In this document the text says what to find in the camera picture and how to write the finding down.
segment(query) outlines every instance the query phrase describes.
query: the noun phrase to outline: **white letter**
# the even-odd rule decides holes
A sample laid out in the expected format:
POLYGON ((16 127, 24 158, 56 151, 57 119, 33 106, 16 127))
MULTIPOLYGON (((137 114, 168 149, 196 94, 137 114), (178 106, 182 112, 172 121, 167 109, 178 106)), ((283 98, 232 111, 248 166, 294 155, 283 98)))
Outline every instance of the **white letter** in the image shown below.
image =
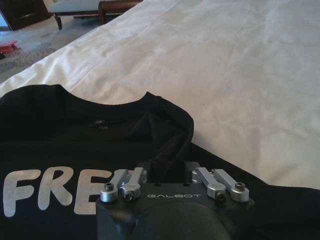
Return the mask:
POLYGON ((18 186, 21 180, 34 180, 41 171, 38 169, 21 170, 10 172, 4 179, 3 184, 3 211, 6 217, 12 217, 16 213, 16 201, 30 198, 35 189, 31 185, 18 186))
POLYGON ((110 176, 111 172, 106 170, 84 169, 80 172, 74 204, 75 214, 96 214, 96 203, 89 202, 89 196, 99 195, 105 184, 91 183, 91 177, 109 178, 110 176))
POLYGON ((39 188, 38 206, 41 210, 46 210, 50 203, 50 192, 63 205, 68 206, 72 202, 72 195, 63 186, 74 174, 74 170, 68 166, 49 167, 43 174, 39 188), (63 174, 56 179, 55 171, 62 171, 63 174))

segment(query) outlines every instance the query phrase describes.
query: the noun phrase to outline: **floor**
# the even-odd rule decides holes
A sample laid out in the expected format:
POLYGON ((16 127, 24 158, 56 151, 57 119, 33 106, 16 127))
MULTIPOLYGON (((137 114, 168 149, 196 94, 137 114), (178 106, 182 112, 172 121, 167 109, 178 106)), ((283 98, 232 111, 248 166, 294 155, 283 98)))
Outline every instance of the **floor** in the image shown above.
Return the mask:
POLYGON ((0 42, 17 40, 20 49, 0 60, 0 83, 99 26, 98 18, 54 17, 16 31, 0 31, 0 42))

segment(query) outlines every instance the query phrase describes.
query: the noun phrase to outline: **red object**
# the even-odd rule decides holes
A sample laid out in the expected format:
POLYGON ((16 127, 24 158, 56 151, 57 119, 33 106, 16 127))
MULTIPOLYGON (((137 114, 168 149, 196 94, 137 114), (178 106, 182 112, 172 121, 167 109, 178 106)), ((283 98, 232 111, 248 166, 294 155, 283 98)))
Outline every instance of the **red object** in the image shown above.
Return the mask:
POLYGON ((18 48, 16 43, 16 40, 0 42, 0 52, 2 52, 3 54, 11 53, 14 49, 18 48))

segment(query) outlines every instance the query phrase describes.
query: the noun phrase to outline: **chair leg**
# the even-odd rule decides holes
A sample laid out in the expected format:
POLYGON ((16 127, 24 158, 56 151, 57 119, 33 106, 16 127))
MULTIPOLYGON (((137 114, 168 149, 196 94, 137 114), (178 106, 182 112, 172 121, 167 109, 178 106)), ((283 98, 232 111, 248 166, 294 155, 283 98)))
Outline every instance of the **chair leg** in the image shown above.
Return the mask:
POLYGON ((56 20, 56 23, 58 24, 59 30, 62 29, 62 23, 61 23, 61 18, 59 16, 54 15, 54 18, 56 20))
POLYGON ((104 6, 104 1, 100 1, 98 5, 98 19, 101 25, 106 23, 105 10, 103 6, 104 6))

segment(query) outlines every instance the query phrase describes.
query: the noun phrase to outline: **bed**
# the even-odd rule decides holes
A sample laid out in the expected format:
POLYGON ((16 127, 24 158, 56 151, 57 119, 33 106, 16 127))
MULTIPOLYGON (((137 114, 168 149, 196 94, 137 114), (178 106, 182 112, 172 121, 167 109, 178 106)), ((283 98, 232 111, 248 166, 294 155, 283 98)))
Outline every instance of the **bed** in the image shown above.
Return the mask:
POLYGON ((272 185, 320 189, 320 1, 144 0, 0 84, 102 104, 146 91, 193 143, 272 185))

